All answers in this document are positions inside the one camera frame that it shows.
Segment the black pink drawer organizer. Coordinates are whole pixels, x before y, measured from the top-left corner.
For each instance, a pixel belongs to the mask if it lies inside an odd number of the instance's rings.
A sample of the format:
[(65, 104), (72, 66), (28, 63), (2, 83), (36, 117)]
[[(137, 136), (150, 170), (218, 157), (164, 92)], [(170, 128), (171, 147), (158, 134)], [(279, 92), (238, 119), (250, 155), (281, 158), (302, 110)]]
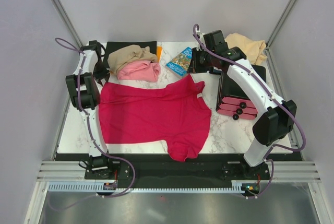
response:
[(239, 119), (254, 120), (258, 111), (242, 88), (227, 74), (222, 73), (219, 79), (216, 112)]

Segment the magenta t shirt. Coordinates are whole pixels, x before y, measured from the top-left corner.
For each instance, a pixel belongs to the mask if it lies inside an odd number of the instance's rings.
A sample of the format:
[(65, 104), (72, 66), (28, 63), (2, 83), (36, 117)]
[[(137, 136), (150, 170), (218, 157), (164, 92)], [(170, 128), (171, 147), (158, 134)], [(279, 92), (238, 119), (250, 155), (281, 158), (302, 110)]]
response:
[(195, 159), (210, 130), (211, 110), (201, 93), (205, 82), (187, 75), (162, 89), (107, 83), (101, 91), (99, 120), (106, 144), (166, 141), (178, 162)]

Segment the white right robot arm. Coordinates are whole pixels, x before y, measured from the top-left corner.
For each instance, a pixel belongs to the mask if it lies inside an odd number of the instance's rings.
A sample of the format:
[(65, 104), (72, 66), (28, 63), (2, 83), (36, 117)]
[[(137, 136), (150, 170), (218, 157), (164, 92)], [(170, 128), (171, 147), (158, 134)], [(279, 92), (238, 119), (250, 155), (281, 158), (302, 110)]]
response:
[(257, 121), (253, 126), (255, 139), (243, 156), (239, 173), (251, 179), (258, 172), (278, 141), (296, 125), (295, 103), (285, 101), (276, 94), (256, 73), (246, 54), (238, 47), (229, 48), (222, 31), (201, 33), (199, 25), (193, 26), (193, 36), (198, 45), (192, 50), (188, 73), (213, 73), (221, 70), (247, 95), (257, 110)]

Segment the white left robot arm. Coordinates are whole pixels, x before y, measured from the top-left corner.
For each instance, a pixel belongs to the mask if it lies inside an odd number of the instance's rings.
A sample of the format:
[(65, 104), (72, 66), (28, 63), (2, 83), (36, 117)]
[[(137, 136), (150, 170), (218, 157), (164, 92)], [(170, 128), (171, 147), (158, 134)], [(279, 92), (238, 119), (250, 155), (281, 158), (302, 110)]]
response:
[(104, 46), (96, 40), (81, 47), (78, 50), (79, 63), (75, 71), (65, 78), (70, 101), (78, 110), (85, 125), (89, 143), (88, 154), (94, 158), (108, 151), (98, 114), (100, 104), (98, 85), (102, 85), (103, 79), (109, 74), (102, 62), (103, 50)]

